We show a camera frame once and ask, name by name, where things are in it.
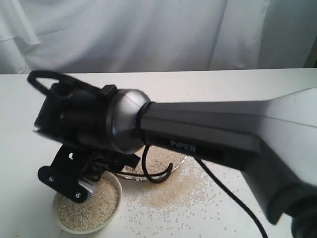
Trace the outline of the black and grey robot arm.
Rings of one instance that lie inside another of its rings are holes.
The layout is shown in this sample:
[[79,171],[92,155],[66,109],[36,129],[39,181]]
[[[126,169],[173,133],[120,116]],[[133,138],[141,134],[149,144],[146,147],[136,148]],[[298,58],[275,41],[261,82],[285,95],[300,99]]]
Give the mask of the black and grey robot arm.
[[132,164],[143,146],[242,172],[267,220],[292,218],[295,238],[317,235],[317,91],[241,102],[155,103],[139,90],[86,83],[33,86],[46,99],[38,134],[62,143],[39,179],[77,203],[93,194],[97,162]]

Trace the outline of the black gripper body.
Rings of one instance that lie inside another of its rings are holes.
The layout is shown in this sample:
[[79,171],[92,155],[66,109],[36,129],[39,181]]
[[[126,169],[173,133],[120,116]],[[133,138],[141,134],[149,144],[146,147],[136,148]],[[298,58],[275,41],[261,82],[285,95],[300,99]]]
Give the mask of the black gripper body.
[[124,167],[135,169],[140,157],[135,154],[122,154],[113,151],[95,151],[89,155],[83,169],[83,178],[89,181],[99,181],[105,171],[133,176],[133,173],[124,172]]

